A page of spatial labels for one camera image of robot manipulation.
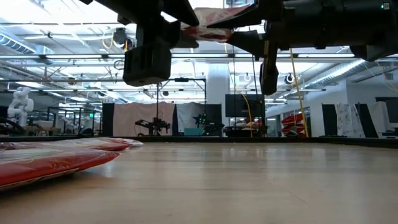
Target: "wooden table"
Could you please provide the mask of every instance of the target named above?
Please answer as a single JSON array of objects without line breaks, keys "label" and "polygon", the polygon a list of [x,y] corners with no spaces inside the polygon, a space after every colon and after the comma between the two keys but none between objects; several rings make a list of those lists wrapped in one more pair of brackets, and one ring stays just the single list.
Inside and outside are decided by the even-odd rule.
[{"label": "wooden table", "polygon": [[0,196],[7,223],[396,223],[398,151],[157,143]]}]

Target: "white column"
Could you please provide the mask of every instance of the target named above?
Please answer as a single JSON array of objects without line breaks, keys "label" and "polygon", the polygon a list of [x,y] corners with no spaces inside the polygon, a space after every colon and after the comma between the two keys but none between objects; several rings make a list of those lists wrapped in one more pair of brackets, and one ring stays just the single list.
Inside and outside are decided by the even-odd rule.
[{"label": "white column", "polygon": [[225,94],[229,94],[229,67],[227,63],[209,64],[207,75],[207,103],[221,104],[223,124],[227,126],[228,118],[225,117]]}]

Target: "red plastic bag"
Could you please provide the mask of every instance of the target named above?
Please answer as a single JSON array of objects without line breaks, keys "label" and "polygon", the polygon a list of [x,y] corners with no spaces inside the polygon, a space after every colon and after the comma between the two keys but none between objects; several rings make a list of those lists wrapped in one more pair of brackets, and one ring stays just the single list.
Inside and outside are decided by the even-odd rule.
[{"label": "red plastic bag", "polygon": [[233,30],[208,29],[207,26],[217,21],[234,16],[239,12],[245,10],[247,7],[249,7],[249,5],[242,7],[228,8],[228,9],[198,7],[193,11],[197,15],[197,18],[199,20],[199,26],[190,27],[186,24],[183,24],[182,30],[184,33],[189,34],[194,38],[196,38],[196,40],[226,42],[231,37]]},{"label": "red plastic bag", "polygon": [[85,170],[112,161],[118,155],[69,147],[0,150],[0,190]]},{"label": "red plastic bag", "polygon": [[54,142],[4,142],[0,149],[28,149],[32,147],[74,147],[80,149],[101,149],[105,151],[121,151],[133,146],[141,146],[142,142],[132,139],[117,138],[83,138],[73,140],[61,140]]}]

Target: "fluorescent light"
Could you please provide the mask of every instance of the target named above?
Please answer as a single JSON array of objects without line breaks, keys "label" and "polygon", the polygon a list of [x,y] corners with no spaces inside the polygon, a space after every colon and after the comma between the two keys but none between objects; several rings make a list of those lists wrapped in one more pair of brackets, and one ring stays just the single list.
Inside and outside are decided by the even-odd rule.
[{"label": "fluorescent light", "polygon": [[109,54],[109,52],[106,49],[100,49],[100,51],[103,51],[103,52]]},{"label": "fluorescent light", "polygon": [[46,55],[48,59],[102,58],[102,55]]},{"label": "fluorescent light", "polygon": [[88,91],[95,91],[95,92],[97,92],[97,91],[108,91],[108,90],[103,90],[103,89],[100,89],[100,90],[96,90],[96,89],[93,89],[93,90],[77,90],[77,91],[84,91],[84,92],[88,92]]},{"label": "fluorescent light", "polygon": [[52,91],[52,92],[67,92],[67,91],[74,91],[74,90],[43,90],[43,91]]},{"label": "fluorescent light", "polygon": [[285,105],[286,103],[266,103],[266,105]]},{"label": "fluorescent light", "polygon": [[264,99],[265,101],[286,101],[285,99]]},{"label": "fluorescent light", "polygon": [[38,55],[0,55],[0,59],[40,59]]},{"label": "fluorescent light", "polygon": [[124,54],[110,54],[109,58],[124,58]]},{"label": "fluorescent light", "polygon": [[299,54],[299,58],[350,58],[353,54]]},{"label": "fluorescent light", "polygon": [[61,94],[58,94],[58,93],[52,93],[52,92],[49,92],[51,95],[53,95],[53,96],[57,96],[57,97],[64,97],[64,96],[62,96]]},{"label": "fluorescent light", "polygon": [[24,85],[24,86],[29,86],[32,88],[43,88],[44,86],[38,83],[34,82],[16,82],[17,84]]},{"label": "fluorescent light", "polygon": [[311,90],[311,89],[307,89],[307,90],[300,90],[300,91],[326,91],[326,89],[321,89],[321,90]]},{"label": "fluorescent light", "polygon": [[253,55],[251,54],[236,54],[235,57],[237,58],[251,58]]},{"label": "fluorescent light", "polygon": [[77,96],[71,97],[70,99],[71,99],[71,100],[75,100],[75,101],[89,101],[89,100],[87,100],[86,98],[77,97]]},{"label": "fluorescent light", "polygon": [[290,57],[290,54],[277,54],[276,57],[277,58],[287,58],[287,57]]},{"label": "fluorescent light", "polygon": [[172,54],[173,58],[222,58],[228,54]]}]

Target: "black panel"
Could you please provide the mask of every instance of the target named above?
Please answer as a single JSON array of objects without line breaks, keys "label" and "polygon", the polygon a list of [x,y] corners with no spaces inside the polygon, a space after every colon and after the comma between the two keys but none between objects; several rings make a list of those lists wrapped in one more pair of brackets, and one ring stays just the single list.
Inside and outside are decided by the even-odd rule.
[{"label": "black panel", "polygon": [[361,104],[355,105],[358,110],[359,118],[361,119],[361,124],[365,137],[367,138],[378,138],[376,128],[373,125],[372,117],[369,112],[368,105]]},{"label": "black panel", "polygon": [[177,113],[177,105],[174,105],[173,124],[172,124],[172,135],[173,135],[173,136],[179,136],[179,133],[178,133],[178,113]]},{"label": "black panel", "polygon": [[8,117],[8,107],[7,106],[0,106],[0,118],[7,118]]},{"label": "black panel", "polygon": [[[264,96],[245,95],[248,99],[252,118],[265,117]],[[225,116],[227,118],[247,118],[249,117],[248,104],[242,95],[225,95]]]},{"label": "black panel", "polygon": [[337,113],[335,105],[322,105],[325,136],[337,135]]},{"label": "black panel", "polygon": [[113,136],[114,103],[103,103],[102,108],[102,133],[104,136]]}]

